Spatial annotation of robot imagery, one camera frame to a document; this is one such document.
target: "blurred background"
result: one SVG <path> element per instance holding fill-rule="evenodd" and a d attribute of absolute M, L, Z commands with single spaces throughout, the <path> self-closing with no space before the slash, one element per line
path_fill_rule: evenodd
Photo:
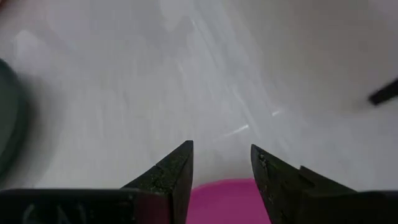
<path fill-rule="evenodd" d="M 251 144 L 356 190 L 398 189 L 395 0 L 7 0 L 0 58 L 35 109 L 9 187 L 121 187 L 186 139 L 194 186 Z"/>

